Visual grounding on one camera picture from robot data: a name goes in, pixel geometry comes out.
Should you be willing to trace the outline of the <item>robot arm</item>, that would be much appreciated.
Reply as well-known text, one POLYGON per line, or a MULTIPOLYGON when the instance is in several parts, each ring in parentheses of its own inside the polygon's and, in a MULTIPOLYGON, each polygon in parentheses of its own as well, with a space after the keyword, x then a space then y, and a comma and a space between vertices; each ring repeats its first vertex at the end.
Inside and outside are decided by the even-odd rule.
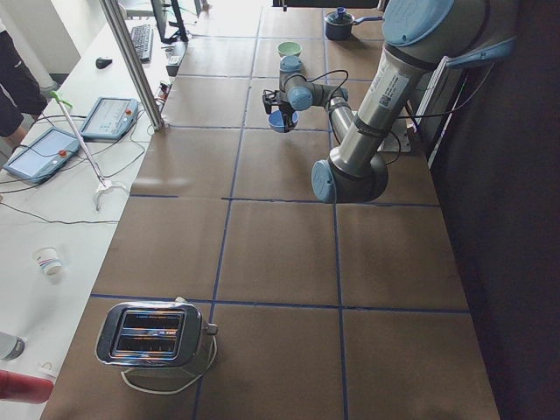
POLYGON ((388 183, 378 155, 410 94, 442 58, 449 67, 469 68, 507 57, 515 46, 516 1, 391 1, 383 16, 381 60, 357 111, 343 87, 313 83, 300 72, 298 57, 284 57, 279 88, 266 90, 267 114, 277 114, 277 132, 294 130, 293 116, 322 107, 340 144, 311 170, 312 190, 324 203, 375 200, 388 183))

